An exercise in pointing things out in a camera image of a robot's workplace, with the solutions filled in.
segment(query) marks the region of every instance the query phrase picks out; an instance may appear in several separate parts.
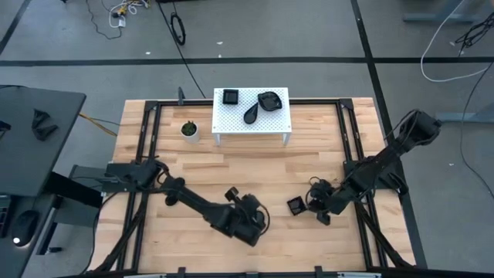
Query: gray floor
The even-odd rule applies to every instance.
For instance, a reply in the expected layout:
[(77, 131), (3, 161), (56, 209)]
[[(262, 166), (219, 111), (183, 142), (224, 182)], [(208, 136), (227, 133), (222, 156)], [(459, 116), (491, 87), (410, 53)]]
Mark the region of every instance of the gray floor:
[[(3, 36), (19, 1), (4, 1), (0, 11)], [(100, 29), (111, 35), (107, 13), (89, 0)], [(117, 0), (106, 0), (106, 5)], [(443, 1), (360, 0), (359, 5), (374, 57), (420, 56), (438, 24), (403, 23), (403, 12), (434, 11)], [(170, 5), (164, 5), (168, 14)], [(351, 4), (347, 0), (207, 0), (177, 3), (187, 29), (186, 57), (337, 56), (363, 57)], [(486, 8), (476, 1), (471, 8)], [(489, 9), (481, 11), (484, 15)], [(429, 56), (455, 56), (449, 42), (469, 25), (446, 25)], [(489, 33), (466, 56), (494, 56)], [(94, 32), (85, 2), (32, 0), (0, 60), (158, 59), (178, 58), (178, 52), (156, 6), (130, 15), (123, 37), (107, 41)], [(446, 78), (479, 70), (485, 64), (425, 65), (430, 76)], [(365, 64), (279, 63), (192, 65), (206, 95), (215, 87), (287, 86), (291, 97), (373, 97)], [(430, 114), (460, 112), (476, 78), (430, 83), (418, 64), (377, 65), (392, 124), (406, 111)], [(469, 111), (494, 101), (494, 69), (475, 92)], [(83, 112), (118, 121), (126, 99), (174, 98), (182, 86), (187, 97), (200, 97), (182, 65), (176, 66), (53, 66), (0, 67), (0, 84), (22, 84), (87, 94)], [(494, 174), (492, 126), (465, 125), (467, 160), (491, 185)], [(64, 175), (73, 164), (104, 167), (115, 140), (84, 120), (78, 120), (56, 165)], [(480, 181), (464, 166), (458, 152), (459, 125), (446, 124), (434, 144), (403, 158), (411, 200), (430, 268), (494, 273), (489, 260), (494, 249), (492, 200)], [(78, 273), (90, 252), (91, 231), (63, 226), (57, 230), (60, 254), (33, 256), (25, 277)]]

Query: computer mouse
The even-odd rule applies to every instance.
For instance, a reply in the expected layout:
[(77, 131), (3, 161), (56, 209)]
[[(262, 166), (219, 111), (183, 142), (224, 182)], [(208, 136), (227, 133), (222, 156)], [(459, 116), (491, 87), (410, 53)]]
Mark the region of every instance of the computer mouse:
[(39, 213), (34, 210), (27, 210), (12, 223), (12, 241), (17, 247), (28, 244), (38, 224)]

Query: small potted plant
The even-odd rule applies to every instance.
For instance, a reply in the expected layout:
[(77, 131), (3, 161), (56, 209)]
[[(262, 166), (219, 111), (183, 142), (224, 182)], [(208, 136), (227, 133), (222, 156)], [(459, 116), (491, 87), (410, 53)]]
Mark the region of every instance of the small potted plant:
[(181, 133), (188, 143), (195, 144), (199, 142), (199, 129), (193, 121), (188, 121), (182, 125)]

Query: wood grain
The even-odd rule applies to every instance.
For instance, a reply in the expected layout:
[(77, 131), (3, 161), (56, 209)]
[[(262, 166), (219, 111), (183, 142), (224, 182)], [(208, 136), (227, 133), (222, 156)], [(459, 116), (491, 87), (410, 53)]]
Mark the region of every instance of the wood grain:
[[(365, 154), (376, 154), (384, 142), (373, 100), (354, 98), (354, 106)], [(126, 102), (114, 161), (134, 159), (143, 108), (143, 100)], [(333, 106), (299, 105), (290, 110), (293, 134), (287, 146), (283, 146), (281, 135), (223, 135), (221, 147), (215, 146), (211, 135), (211, 107), (165, 107), (161, 111), (157, 154), (172, 175), (185, 178), (191, 190), (212, 202), (226, 202), (224, 193), (232, 186), (241, 195), (254, 194), (269, 210), (271, 226), (258, 244), (250, 247), (211, 229), (186, 205), (167, 207), (164, 195), (152, 195), (140, 273), (174, 273), (180, 266), (186, 266), (188, 272), (201, 273), (313, 271), (316, 265), (326, 271), (365, 269), (352, 205), (340, 215), (332, 215), (330, 226), (320, 224), (313, 213), (291, 216), (287, 208), (286, 201), (305, 195), (312, 176), (335, 184), (341, 182), (344, 160)], [(356, 158), (349, 117), (345, 116)], [(200, 127), (198, 144), (188, 144), (181, 138), (179, 130), (187, 120)], [(383, 233), (413, 263), (398, 197), (392, 191), (380, 190), (375, 202)], [(121, 193), (103, 208), (90, 269), (100, 264), (120, 237), (126, 204), (127, 194)], [(377, 264), (371, 236), (370, 242)], [(132, 239), (126, 266), (130, 266), (133, 246)]]

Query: black desk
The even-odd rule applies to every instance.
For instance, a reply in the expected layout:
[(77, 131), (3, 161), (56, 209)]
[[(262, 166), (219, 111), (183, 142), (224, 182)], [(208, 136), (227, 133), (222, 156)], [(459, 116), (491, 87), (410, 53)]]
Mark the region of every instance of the black desk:
[[(85, 99), (83, 93), (18, 87), (0, 89), (0, 120), (12, 125), (0, 139), (0, 192), (13, 195), (11, 221), (6, 237), (0, 239), (2, 277), (22, 275), (51, 210), (62, 197), (74, 198), (73, 193), (79, 194), (81, 190), (100, 197), (99, 192), (86, 187), (81, 189), (82, 185), (52, 172)], [(50, 115), (43, 126), (56, 124), (59, 127), (45, 141), (38, 141), (31, 130), (35, 108)], [(35, 235), (28, 245), (16, 247), (11, 237), (12, 221), (31, 208), (40, 214)]]
[[(0, 120), (12, 126), (0, 140), (0, 192), (37, 196), (42, 191), (85, 99), (83, 93), (0, 89)], [(35, 108), (50, 115), (43, 124), (59, 127), (46, 141), (37, 140), (31, 130)]]

